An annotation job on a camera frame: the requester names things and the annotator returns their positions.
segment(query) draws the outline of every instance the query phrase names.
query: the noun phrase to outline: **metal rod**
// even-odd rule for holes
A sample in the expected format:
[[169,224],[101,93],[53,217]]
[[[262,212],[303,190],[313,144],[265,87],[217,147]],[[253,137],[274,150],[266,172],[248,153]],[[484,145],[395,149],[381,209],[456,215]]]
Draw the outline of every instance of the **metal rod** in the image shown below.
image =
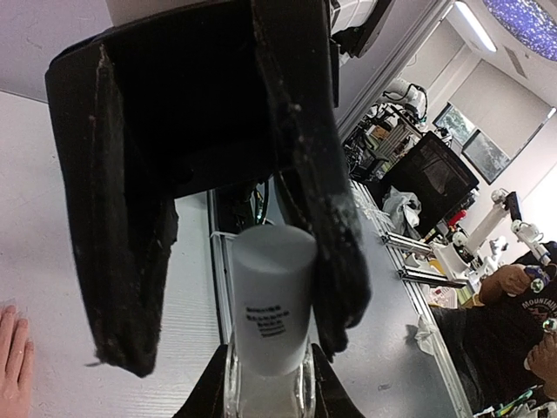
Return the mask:
[[416,241],[414,239],[403,237],[402,235],[398,235],[397,233],[385,233],[381,237],[381,239],[383,240],[384,244],[396,246],[413,253],[431,255],[431,253],[433,252],[429,245],[424,244],[423,242]]
[[454,287],[457,289],[461,289],[466,286],[466,282],[463,280],[450,281],[446,276],[412,269],[411,267],[404,267],[400,269],[399,276],[403,280],[415,281],[426,285]]

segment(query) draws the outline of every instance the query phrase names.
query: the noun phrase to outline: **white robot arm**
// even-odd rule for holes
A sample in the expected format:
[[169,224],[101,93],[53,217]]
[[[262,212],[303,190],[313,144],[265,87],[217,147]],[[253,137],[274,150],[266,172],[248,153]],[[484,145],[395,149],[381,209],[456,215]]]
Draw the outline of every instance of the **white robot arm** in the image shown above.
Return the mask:
[[423,119],[427,114],[426,89],[402,78],[395,78],[377,103],[401,105],[411,112],[416,120]]
[[534,257],[543,266],[551,263],[549,251],[540,243],[543,235],[538,227],[522,220],[520,202],[516,192],[509,193],[502,189],[496,190],[492,193],[492,200],[492,210],[469,237],[466,237],[463,233],[456,233],[453,236],[454,245],[439,246],[434,243],[431,244],[435,256],[450,279],[464,279],[467,277],[475,281],[484,275],[494,273],[497,266],[493,265],[493,263],[487,263],[488,257],[484,260],[484,266],[479,271],[472,271],[471,267],[457,254],[455,246],[464,247],[466,253],[476,258],[487,237],[491,235],[497,225],[509,214],[513,220],[512,231],[519,241],[526,244]]

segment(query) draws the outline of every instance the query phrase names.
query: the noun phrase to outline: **human hand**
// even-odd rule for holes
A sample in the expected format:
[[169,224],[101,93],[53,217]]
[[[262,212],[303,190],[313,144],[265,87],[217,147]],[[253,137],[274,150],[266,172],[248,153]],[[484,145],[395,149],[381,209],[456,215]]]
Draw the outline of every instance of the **human hand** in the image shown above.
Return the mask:
[[557,334],[546,334],[541,343],[530,350],[527,362],[532,373],[552,387],[557,385]]
[[0,319],[0,418],[28,418],[35,352],[27,340],[29,322],[17,320],[16,307]]
[[524,272],[524,266],[513,264],[497,271],[501,289],[507,294],[523,294],[532,285],[532,279]]

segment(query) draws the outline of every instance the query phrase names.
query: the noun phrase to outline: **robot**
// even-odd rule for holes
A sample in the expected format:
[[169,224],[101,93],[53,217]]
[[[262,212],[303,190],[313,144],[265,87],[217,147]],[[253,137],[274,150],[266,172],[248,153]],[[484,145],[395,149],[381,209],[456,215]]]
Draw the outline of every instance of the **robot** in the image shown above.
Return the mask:
[[[480,223],[480,225],[467,237],[464,233],[455,233],[453,242],[448,246],[432,243],[431,248],[435,257],[440,262],[450,280],[466,280],[477,283],[482,277],[493,274],[498,268],[496,263],[486,257],[483,265],[473,269],[467,260],[478,258],[478,252],[484,245],[487,237],[495,227],[510,213],[513,220],[511,230],[519,242],[526,244],[534,257],[543,265],[551,263],[549,251],[540,243],[542,234],[536,225],[528,224],[522,220],[520,202],[516,192],[507,192],[503,189],[492,193],[493,208]],[[547,280],[543,275],[534,274],[533,288],[540,292]]]

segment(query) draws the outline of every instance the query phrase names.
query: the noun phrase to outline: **person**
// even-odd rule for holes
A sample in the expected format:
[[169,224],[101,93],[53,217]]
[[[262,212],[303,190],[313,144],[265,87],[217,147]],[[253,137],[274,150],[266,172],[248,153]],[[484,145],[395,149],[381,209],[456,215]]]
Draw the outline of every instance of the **person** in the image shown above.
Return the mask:
[[[557,244],[546,247],[557,260]],[[542,328],[557,318],[557,282],[535,293],[524,271],[525,265],[539,264],[528,253],[487,277],[480,289],[483,307],[433,309],[475,413],[538,385],[543,385],[540,401],[557,400],[557,334]]]
[[0,417],[28,418],[35,348],[14,306],[0,313]]

